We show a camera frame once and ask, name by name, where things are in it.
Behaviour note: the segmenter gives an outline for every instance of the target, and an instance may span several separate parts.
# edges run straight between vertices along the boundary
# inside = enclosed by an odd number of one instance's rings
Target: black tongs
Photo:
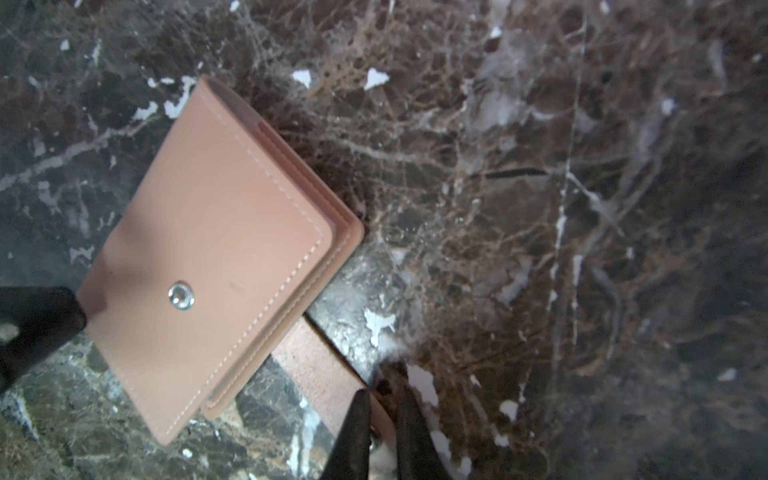
[[[85,328],[74,292],[64,287],[0,287],[0,394]]]
[[[371,442],[371,397],[355,394],[319,480],[367,480]],[[398,480],[451,480],[443,467],[413,392],[405,387],[397,408]]]

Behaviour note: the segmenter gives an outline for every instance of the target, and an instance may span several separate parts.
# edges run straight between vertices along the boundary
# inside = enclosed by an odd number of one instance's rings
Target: pink leather wallet
[[[78,293],[155,438],[214,417],[362,239],[233,91],[202,77]]]

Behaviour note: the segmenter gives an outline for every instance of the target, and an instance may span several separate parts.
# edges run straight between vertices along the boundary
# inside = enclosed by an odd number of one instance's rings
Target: wallet flap
[[[227,92],[200,80],[78,294],[163,443],[333,244],[333,224],[249,133],[258,115]],[[188,310],[169,299],[177,282],[194,293]]]

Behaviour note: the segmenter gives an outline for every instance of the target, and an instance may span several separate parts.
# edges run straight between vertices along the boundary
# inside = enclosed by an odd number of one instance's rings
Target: metal snap fastener
[[[186,283],[176,282],[168,290],[168,299],[179,310],[188,310],[194,305],[194,292]]]
[[[373,429],[370,430],[368,435],[370,437],[369,444],[368,444],[368,450],[370,452],[373,452],[374,450],[376,450],[382,444],[382,441],[379,438],[379,435]]]

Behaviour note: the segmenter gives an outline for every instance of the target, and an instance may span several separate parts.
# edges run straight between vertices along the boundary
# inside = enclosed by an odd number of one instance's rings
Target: marble countertop
[[[761,2],[13,0],[0,282],[76,289],[190,89],[250,103],[366,225],[309,311],[409,374],[456,478],[768,468]],[[315,478],[268,360],[158,445],[80,336],[0,399],[3,478]]]

